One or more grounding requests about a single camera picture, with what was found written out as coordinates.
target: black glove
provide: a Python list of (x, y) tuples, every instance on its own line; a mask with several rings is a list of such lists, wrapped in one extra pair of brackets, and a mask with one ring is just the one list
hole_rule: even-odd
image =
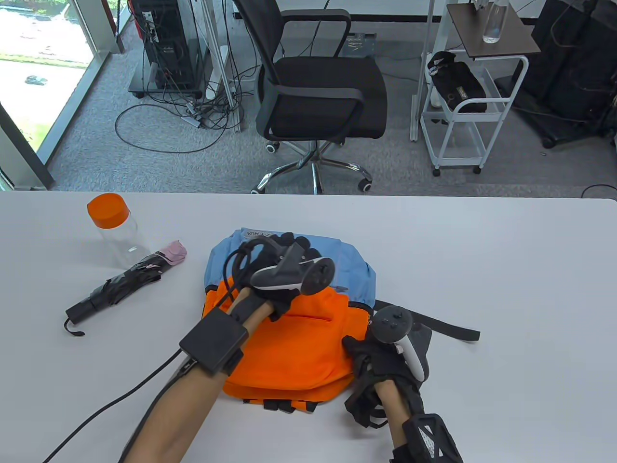
[[(283, 233), (281, 236), (272, 235), (269, 236), (271, 240), (276, 242), (279, 246), (289, 247), (294, 243), (302, 246), (304, 251), (304, 260), (310, 261), (321, 257), (319, 251), (310, 247), (310, 241), (304, 236), (294, 237), (291, 232)], [(252, 261), (246, 269), (242, 271), (242, 276), (238, 281), (240, 288), (250, 286), (251, 277), (253, 273), (266, 267), (278, 265), (278, 256), (274, 249), (269, 246), (264, 246), (261, 252), (257, 255), (254, 261)], [(274, 313), (270, 316), (270, 319), (275, 322), (289, 311), (291, 301), (300, 295), (299, 290), (278, 290), (278, 291), (260, 291), (255, 290), (257, 296), (262, 299), (267, 299), (274, 305)]]
[(371, 421), (371, 418), (386, 417), (383, 410), (376, 410), (381, 400), (375, 391), (375, 384), (385, 380), (394, 381), (412, 414), (424, 413), (421, 383), (413, 377), (403, 355), (397, 353), (393, 344), (380, 343), (370, 331), (365, 341), (345, 336), (342, 343), (354, 362), (355, 377), (354, 391), (345, 401), (345, 408), (358, 424), (365, 428), (380, 428), (387, 423), (375, 424)]

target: black bag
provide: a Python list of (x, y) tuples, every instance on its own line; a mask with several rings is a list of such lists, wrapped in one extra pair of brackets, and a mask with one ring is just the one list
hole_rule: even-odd
[[(428, 62), (428, 72), (435, 88), (448, 103), (450, 110), (469, 98), (486, 98), (486, 92), (469, 66), (454, 61), (455, 54), (439, 51)], [(486, 112), (486, 103), (471, 103), (463, 106), (460, 112)]]

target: white cart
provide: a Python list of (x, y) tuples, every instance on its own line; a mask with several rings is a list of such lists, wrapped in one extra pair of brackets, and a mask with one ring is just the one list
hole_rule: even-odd
[[(466, 53), (465, 50), (453, 50), (452, 53), (460, 54)], [(433, 175), (438, 177), (441, 175), (441, 171), (439, 170), (441, 166), (466, 166), (472, 165), (474, 166), (473, 172), (480, 173), (482, 168), (484, 167), (484, 163), (486, 159), (489, 157), (491, 150), (493, 149), (493, 145), (495, 144), (495, 140), (497, 139), (497, 135), (499, 135), (499, 130), (503, 125), (503, 121), (505, 120), (510, 108), (512, 106), (512, 102), (523, 83), (523, 79), (525, 78), (525, 74), (527, 74), (527, 69), (529, 68), (529, 60), (525, 56), (508, 56), (508, 57), (486, 57), (486, 58), (476, 58), (476, 62), (483, 62), (489, 60), (496, 59), (517, 59), (523, 62), (523, 69), (518, 76), (514, 89), (512, 90), (512, 94), (508, 97), (502, 97), (493, 82), (493, 78), (489, 73), (488, 69), (484, 66), (480, 66), (479, 68), (472, 68), (474, 71), (474, 75), (479, 80), (480, 84), (484, 88), (486, 92), (486, 98), (469, 98), (467, 100), (459, 103), (456, 108), (452, 111), (448, 106), (447, 101), (439, 95), (439, 100), (441, 102), (441, 110), (431, 110), (430, 103), (431, 99), (429, 97), (426, 98), (424, 102), (424, 109), (422, 110), (422, 115), (420, 117), (420, 125), (422, 127), (422, 133), (424, 134), (424, 140), (426, 141), (426, 147), (428, 148), (428, 154), (431, 156), (431, 162), (433, 163)], [(433, 81), (427, 78), (427, 82), (429, 82), (428, 94), (430, 95), (433, 91)], [(486, 112), (462, 112), (463, 108), (468, 104), (472, 103), (486, 103), (487, 109)], [(431, 139), (429, 137), (429, 133), (427, 131), (426, 125), (427, 123), (432, 123), (431, 121), (441, 121), (445, 120), (448, 123), (448, 129), (445, 133), (445, 137), (439, 147), (438, 152), (435, 152), (433, 148), (433, 144), (431, 143)], [(491, 136), (491, 140), (488, 146), (485, 146), (482, 137), (480, 136), (480, 132), (478, 130), (478, 126), (476, 122), (496, 122), (495, 130), (493, 131), (493, 135)], [(444, 157), (445, 152), (447, 150), (448, 141), (452, 136), (452, 129), (456, 123), (462, 123), (466, 125), (466, 129), (470, 132), (471, 138), (476, 148), (477, 156), (473, 157)]]
[[(529, 68), (529, 60), (526, 55), (539, 53), (540, 49), (531, 38), (529, 30), (523, 25), (512, 6), (508, 7), (508, 16), (503, 28), (501, 39), (494, 44), (487, 44), (482, 40), (484, 23), (488, 13), (486, 10), (476, 12), (472, 4), (458, 4), (457, 0), (448, 0), (444, 6), (444, 13), (439, 24), (437, 38), (433, 47), (433, 54), (444, 50), (448, 35), (452, 25), (457, 29), (462, 45), (465, 47), (460, 50), (450, 50), (452, 53), (461, 55), (463, 60), (473, 60), (470, 66), (471, 71), (486, 92), (485, 98), (470, 98), (461, 102), (454, 110), (450, 109), (447, 101), (434, 91), (433, 81), (428, 75), (425, 61), (423, 60), (422, 78), (426, 78), (428, 83), (428, 95), (424, 101), (424, 106), (420, 114), (420, 126), (424, 134), (424, 140), (433, 163), (433, 175), (438, 177), (441, 174), (442, 166), (474, 166), (473, 172), (480, 173), (486, 163), (489, 154), (491, 153), (495, 140), (499, 135), (499, 131), (503, 125), (516, 94), (523, 83), (523, 79)], [(513, 85), (511, 95), (502, 96), (488, 69), (484, 66), (486, 62), (494, 60), (518, 60), (522, 63), (520, 73)], [(430, 95), (434, 93), (438, 96), (441, 103), (441, 108), (433, 109), (430, 106)], [(485, 112), (463, 112), (463, 109), (468, 104), (486, 103), (487, 109)], [(427, 125), (433, 122), (442, 122), (447, 124), (445, 136), (441, 140), (438, 149), (435, 149), (431, 142)], [(484, 144), (480, 132), (478, 130), (478, 122), (495, 123), (495, 129), (488, 142)], [(453, 151), (456, 148), (449, 148), (448, 143), (452, 137), (455, 124), (460, 124), (465, 127), (470, 134), (473, 144), (472, 153), (469, 156), (448, 156), (447, 152), (450, 149)]]

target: orange bottle cap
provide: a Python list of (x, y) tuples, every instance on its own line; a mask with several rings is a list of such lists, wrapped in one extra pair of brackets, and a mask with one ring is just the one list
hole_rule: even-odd
[(101, 194), (88, 203), (88, 214), (99, 228), (119, 227), (130, 213), (124, 199), (116, 193)]

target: chair backrest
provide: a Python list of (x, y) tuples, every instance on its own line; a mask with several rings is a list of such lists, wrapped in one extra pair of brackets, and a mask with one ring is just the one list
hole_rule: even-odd
[(266, 77), (272, 83), (279, 84), (273, 60), (285, 24), (276, 0), (233, 0), (233, 2), (255, 41), (265, 67)]

